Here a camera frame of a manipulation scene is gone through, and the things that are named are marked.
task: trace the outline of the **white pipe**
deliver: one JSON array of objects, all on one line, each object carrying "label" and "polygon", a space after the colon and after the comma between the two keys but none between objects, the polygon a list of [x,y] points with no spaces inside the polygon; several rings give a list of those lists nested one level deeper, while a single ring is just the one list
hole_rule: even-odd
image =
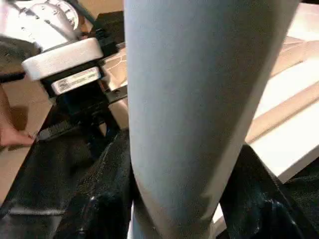
[{"label": "white pipe", "polygon": [[208,238],[297,0],[126,0],[139,238]]}]

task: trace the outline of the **white surface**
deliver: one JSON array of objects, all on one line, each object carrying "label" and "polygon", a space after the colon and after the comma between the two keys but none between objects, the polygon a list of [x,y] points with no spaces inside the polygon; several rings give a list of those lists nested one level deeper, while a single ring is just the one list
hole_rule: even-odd
[{"label": "white surface", "polygon": [[265,88],[254,118],[278,106],[305,88],[319,81],[318,59],[299,63],[272,77]]},{"label": "white surface", "polygon": [[319,5],[301,3],[288,31],[288,36],[303,40],[319,38]]},{"label": "white surface", "polygon": [[41,53],[23,61],[22,66],[33,81],[103,57],[96,38],[88,38]]},{"label": "white surface", "polygon": [[111,90],[127,84],[126,48],[107,58],[104,69],[109,76],[109,87]]},{"label": "white surface", "polygon": [[251,146],[269,169],[286,181],[288,178],[281,175],[319,145],[318,120],[319,102],[316,102]]}]

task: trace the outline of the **black plastic part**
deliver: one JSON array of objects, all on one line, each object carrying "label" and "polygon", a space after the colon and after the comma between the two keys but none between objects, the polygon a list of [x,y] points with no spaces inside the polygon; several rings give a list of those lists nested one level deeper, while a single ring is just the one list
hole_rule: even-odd
[{"label": "black plastic part", "polygon": [[319,158],[288,180],[285,188],[319,231]]},{"label": "black plastic part", "polygon": [[66,92],[55,99],[63,112],[73,118],[82,118],[80,115],[90,117],[96,112],[103,112],[108,101],[98,81],[91,82],[75,90]]},{"label": "black plastic part", "polygon": [[316,239],[319,234],[283,185],[243,146],[220,200],[231,239]]},{"label": "black plastic part", "polygon": [[65,133],[73,131],[78,127],[79,127],[78,125],[72,125],[72,124],[70,124],[69,121],[64,120],[64,121],[61,121],[57,124],[54,124],[48,128],[41,130],[36,137],[36,141],[37,142],[50,141],[50,140],[55,139],[55,138],[65,134]]},{"label": "black plastic part", "polygon": [[132,182],[128,130],[119,133],[84,177],[55,239],[126,239]]},{"label": "black plastic part", "polygon": [[80,131],[35,143],[0,207],[1,239],[51,239],[94,159]]},{"label": "black plastic part", "polygon": [[85,71],[85,70],[90,69],[92,67],[98,67],[100,74],[101,74],[101,78],[104,77],[104,72],[103,72],[99,62],[98,61],[90,61],[90,62],[81,64],[79,66],[67,69],[65,71],[59,72],[59,73],[54,74],[52,76],[43,78],[43,79],[41,79],[41,83],[44,86],[45,90],[47,91],[47,93],[49,94],[50,97],[56,97],[57,95],[55,94],[55,92],[53,91],[53,89],[51,87],[52,83],[54,83],[55,81],[61,80],[65,77],[79,73],[81,71]]},{"label": "black plastic part", "polygon": [[100,13],[96,18],[96,22],[112,34],[116,44],[125,42],[123,11]]},{"label": "black plastic part", "polygon": [[319,4],[319,0],[303,0],[303,3]]},{"label": "black plastic part", "polygon": [[25,77],[25,73],[22,71],[1,75],[0,76],[0,84],[6,83],[6,82],[11,82],[11,81],[22,80],[24,77]]},{"label": "black plastic part", "polygon": [[99,28],[93,35],[99,42],[104,58],[112,56],[118,52],[113,37],[107,33],[106,30]]}]

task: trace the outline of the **barcode label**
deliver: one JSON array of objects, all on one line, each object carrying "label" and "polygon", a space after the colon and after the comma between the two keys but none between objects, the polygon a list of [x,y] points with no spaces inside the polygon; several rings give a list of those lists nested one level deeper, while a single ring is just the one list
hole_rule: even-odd
[{"label": "barcode label", "polygon": [[93,82],[101,77],[99,68],[93,67],[54,82],[51,86],[57,95]]}]

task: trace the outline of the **white cylindrical pole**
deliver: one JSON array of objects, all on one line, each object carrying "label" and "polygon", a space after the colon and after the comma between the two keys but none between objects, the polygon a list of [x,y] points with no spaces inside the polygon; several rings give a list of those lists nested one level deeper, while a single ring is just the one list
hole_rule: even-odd
[{"label": "white cylindrical pole", "polygon": [[126,0],[139,238],[208,238],[297,0]]}]

